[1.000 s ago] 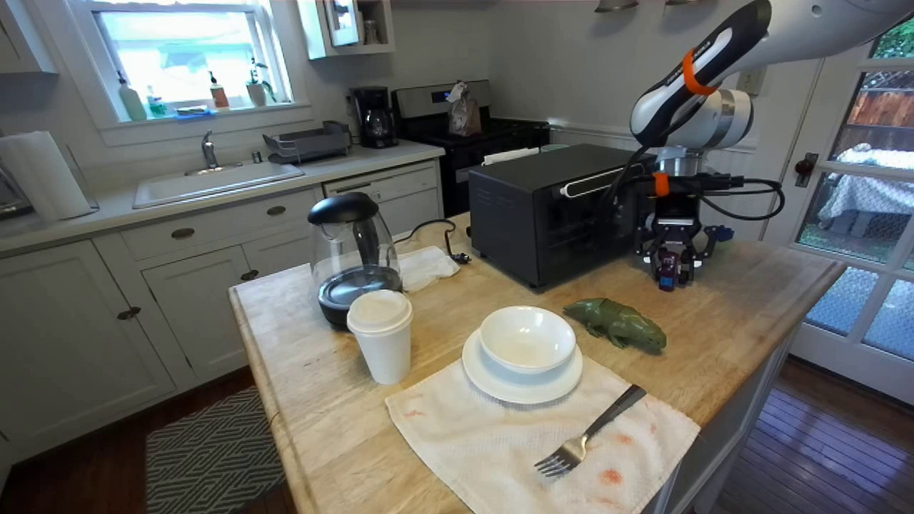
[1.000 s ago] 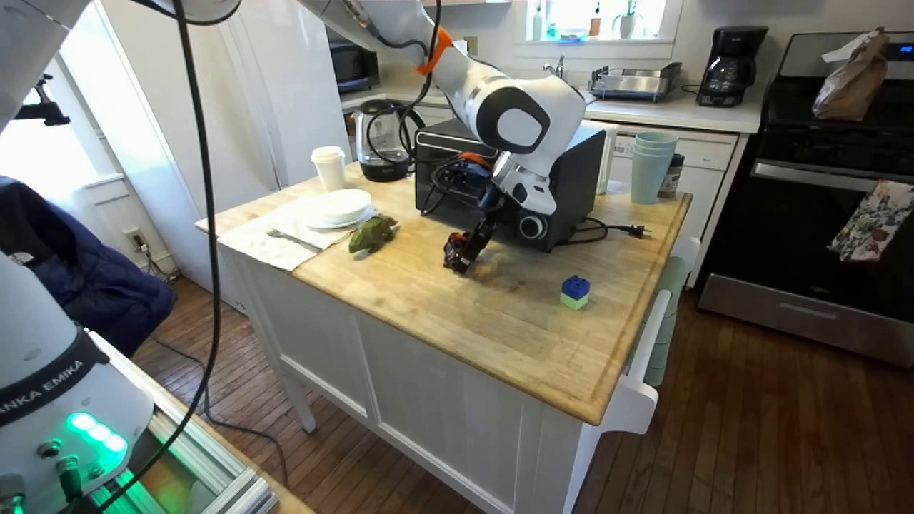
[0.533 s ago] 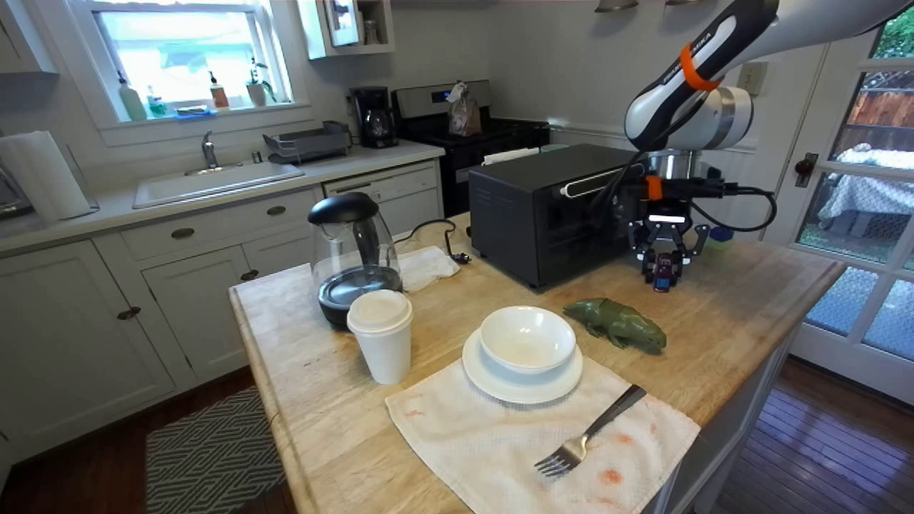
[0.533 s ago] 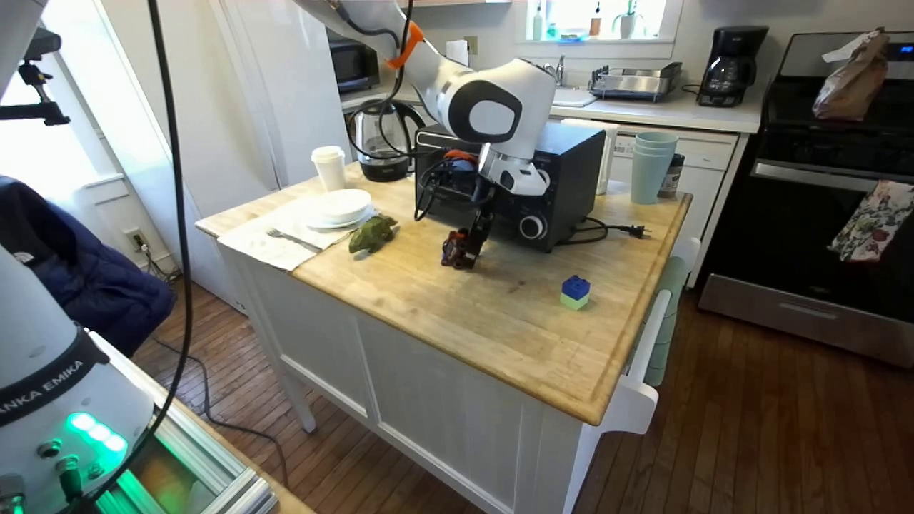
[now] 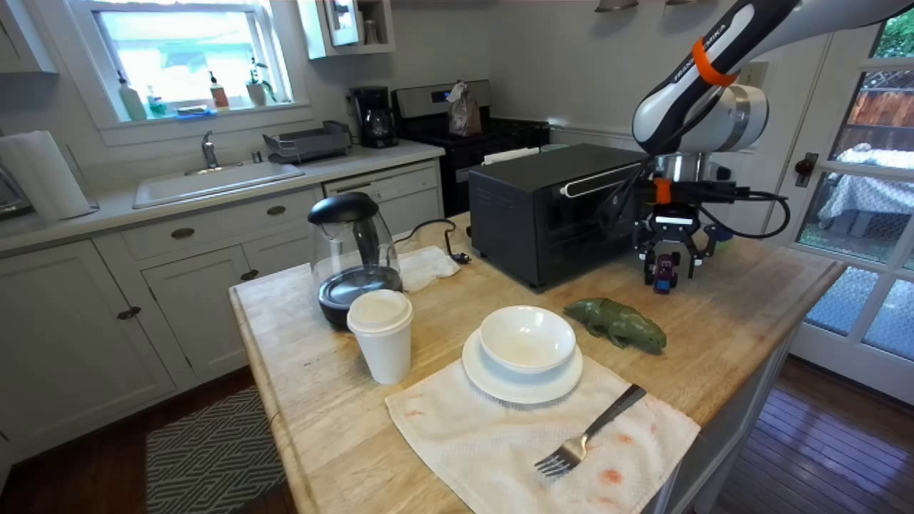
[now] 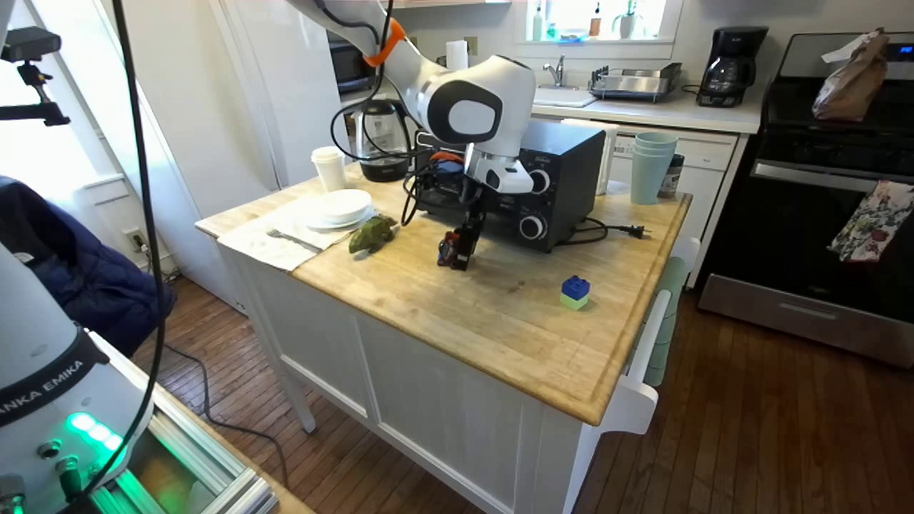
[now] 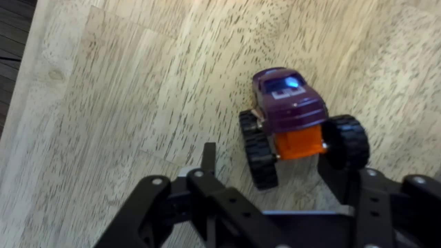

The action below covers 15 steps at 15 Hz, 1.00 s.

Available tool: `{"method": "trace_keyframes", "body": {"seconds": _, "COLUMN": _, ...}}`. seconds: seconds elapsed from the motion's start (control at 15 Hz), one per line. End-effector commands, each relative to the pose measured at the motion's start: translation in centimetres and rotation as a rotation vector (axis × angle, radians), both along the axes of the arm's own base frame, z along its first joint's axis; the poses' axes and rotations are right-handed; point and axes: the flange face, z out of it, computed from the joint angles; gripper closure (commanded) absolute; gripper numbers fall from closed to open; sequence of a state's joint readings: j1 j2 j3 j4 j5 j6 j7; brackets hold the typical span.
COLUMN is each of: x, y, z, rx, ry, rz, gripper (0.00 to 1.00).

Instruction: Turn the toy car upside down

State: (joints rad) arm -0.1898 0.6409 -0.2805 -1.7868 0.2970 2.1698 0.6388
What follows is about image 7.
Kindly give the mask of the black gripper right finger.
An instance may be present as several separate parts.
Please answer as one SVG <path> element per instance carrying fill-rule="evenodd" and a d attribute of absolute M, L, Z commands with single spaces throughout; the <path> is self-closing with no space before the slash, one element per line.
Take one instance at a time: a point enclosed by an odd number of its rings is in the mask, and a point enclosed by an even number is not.
<path fill-rule="evenodd" d="M 322 156 L 319 158 L 319 173 L 342 205 L 356 205 L 360 193 L 359 169 L 337 169 Z"/>

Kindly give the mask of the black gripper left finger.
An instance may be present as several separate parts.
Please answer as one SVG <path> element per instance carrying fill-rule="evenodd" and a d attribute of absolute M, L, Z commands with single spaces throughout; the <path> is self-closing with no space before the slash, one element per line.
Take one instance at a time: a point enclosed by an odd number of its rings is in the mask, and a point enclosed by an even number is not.
<path fill-rule="evenodd" d="M 214 142 L 207 142 L 203 149 L 202 168 L 207 173 L 214 175 L 216 165 L 217 165 L 217 145 Z"/>

